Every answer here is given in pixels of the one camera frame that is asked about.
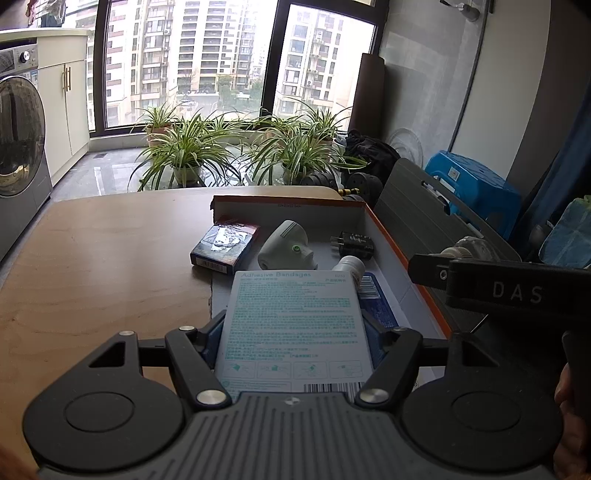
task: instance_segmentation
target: washing machine door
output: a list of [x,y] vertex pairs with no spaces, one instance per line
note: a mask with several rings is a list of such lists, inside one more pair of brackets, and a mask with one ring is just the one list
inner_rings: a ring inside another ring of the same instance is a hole
[[43,160],[45,116],[34,85],[24,77],[0,80],[0,197],[18,195]]

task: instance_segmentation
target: power adapter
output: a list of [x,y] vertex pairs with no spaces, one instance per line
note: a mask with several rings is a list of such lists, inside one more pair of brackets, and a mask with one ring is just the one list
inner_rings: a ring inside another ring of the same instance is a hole
[[341,232],[340,237],[330,237],[330,245],[339,249],[339,255],[353,255],[361,260],[369,260],[374,255],[374,241],[359,233]]

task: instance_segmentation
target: blue curtain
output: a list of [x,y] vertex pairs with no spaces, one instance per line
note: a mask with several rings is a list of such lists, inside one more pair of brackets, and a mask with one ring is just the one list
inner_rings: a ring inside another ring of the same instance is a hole
[[522,258],[528,254],[528,239],[535,225],[556,223],[575,198],[591,194],[591,83],[569,135],[556,155],[540,189],[525,205],[509,243]]

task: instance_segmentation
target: blue plastic stool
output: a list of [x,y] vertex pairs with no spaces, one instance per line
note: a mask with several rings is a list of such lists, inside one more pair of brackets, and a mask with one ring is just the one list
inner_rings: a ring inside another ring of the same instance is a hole
[[[505,240],[509,238],[521,208],[521,196],[495,172],[476,160],[443,150],[429,160],[425,171],[451,185],[460,200]],[[460,215],[453,204],[450,213]]]

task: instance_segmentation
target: wooden table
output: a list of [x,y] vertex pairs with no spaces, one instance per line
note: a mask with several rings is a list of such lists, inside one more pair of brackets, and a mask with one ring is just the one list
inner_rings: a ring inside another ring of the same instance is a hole
[[[214,194],[339,198],[325,187],[224,187],[115,194],[52,205],[0,290],[0,442],[35,465],[28,403],[120,330],[157,338],[210,319],[211,275],[189,252]],[[164,369],[145,376],[166,383]]]

